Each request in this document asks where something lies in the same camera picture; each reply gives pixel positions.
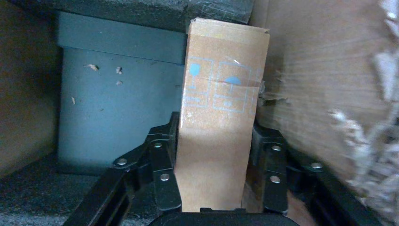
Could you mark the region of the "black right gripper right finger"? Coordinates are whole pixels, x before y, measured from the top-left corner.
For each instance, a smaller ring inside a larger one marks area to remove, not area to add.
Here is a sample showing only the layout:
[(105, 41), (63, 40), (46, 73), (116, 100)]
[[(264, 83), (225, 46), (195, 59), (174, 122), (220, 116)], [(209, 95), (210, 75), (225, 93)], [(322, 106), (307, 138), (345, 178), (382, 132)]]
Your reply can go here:
[(254, 123), (248, 172), (256, 173), (261, 210), (287, 214), (290, 191), (320, 226), (380, 226), (322, 161), (292, 148), (275, 129)]

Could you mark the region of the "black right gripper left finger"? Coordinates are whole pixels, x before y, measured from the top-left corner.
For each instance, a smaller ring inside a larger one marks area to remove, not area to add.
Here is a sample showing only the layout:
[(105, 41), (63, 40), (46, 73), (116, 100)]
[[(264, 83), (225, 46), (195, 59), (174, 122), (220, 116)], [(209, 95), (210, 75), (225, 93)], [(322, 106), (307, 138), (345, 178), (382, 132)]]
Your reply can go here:
[(172, 112), (167, 124), (151, 128), (140, 146), (115, 159), (64, 225), (120, 226), (135, 194), (150, 183), (157, 214), (181, 211), (174, 175), (179, 116)]

